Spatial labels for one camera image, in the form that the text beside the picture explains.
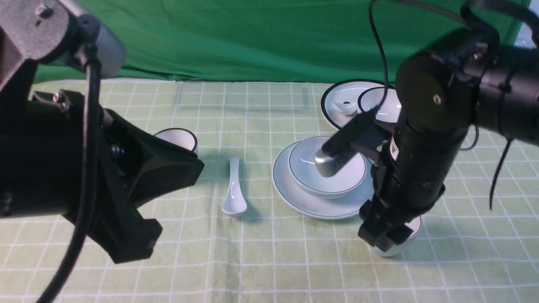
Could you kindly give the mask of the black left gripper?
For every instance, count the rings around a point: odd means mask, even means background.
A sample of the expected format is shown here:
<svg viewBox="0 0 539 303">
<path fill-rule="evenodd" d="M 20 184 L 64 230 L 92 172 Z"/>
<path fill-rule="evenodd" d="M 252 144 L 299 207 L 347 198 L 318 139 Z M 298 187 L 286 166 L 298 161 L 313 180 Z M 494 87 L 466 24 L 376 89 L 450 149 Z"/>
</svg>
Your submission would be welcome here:
<svg viewBox="0 0 539 303">
<path fill-rule="evenodd" d="M 65 260 L 76 261 L 86 239 L 114 261 L 151 257 L 162 226 L 139 207 L 193 186 L 204 163 L 190 150 L 143 132 L 114 111 L 101 109 L 94 138 L 83 136 L 81 109 L 66 114 L 71 133 L 63 166 L 64 218 L 75 230 Z"/>
</svg>

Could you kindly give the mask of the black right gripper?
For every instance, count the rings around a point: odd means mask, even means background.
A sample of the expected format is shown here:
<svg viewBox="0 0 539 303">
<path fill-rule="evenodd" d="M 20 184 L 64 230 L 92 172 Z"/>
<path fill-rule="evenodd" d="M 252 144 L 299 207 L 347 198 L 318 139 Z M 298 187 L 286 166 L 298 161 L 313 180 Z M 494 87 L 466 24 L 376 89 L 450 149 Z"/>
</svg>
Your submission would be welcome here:
<svg viewBox="0 0 539 303">
<path fill-rule="evenodd" d="M 374 164 L 370 170 L 372 198 L 360 207 L 358 236 L 382 253 L 403 245 L 412 235 L 408 227 L 429 212 L 445 192 L 443 178 L 423 179 L 399 171 L 391 162 Z"/>
</svg>

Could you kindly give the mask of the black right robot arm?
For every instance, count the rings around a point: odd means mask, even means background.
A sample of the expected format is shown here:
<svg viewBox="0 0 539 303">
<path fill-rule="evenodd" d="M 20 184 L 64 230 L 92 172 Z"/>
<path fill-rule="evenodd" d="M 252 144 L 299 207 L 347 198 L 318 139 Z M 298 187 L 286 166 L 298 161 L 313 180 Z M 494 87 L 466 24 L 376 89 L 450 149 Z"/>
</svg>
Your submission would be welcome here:
<svg viewBox="0 0 539 303">
<path fill-rule="evenodd" d="M 386 252 L 433 208 L 470 126 L 538 145 L 538 50 L 494 44 L 460 28 L 406 58 L 398 120 L 371 169 L 374 195 L 358 236 Z"/>
</svg>

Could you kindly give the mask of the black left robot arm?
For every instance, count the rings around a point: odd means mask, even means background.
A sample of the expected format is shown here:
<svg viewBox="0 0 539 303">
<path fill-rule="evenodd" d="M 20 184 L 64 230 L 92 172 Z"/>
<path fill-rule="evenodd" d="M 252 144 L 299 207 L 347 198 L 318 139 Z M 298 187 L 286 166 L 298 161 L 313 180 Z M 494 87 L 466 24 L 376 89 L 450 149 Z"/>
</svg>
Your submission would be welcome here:
<svg viewBox="0 0 539 303">
<path fill-rule="evenodd" d="M 1 64 L 1 217 L 62 215 L 74 223 L 80 204 L 83 94 L 64 91 L 67 108 L 50 93 L 28 100 L 37 62 Z M 88 236 L 114 263 L 151 257 L 162 234 L 139 207 L 193 186 L 204 169 L 198 156 L 154 137 L 102 109 L 96 205 Z"/>
</svg>

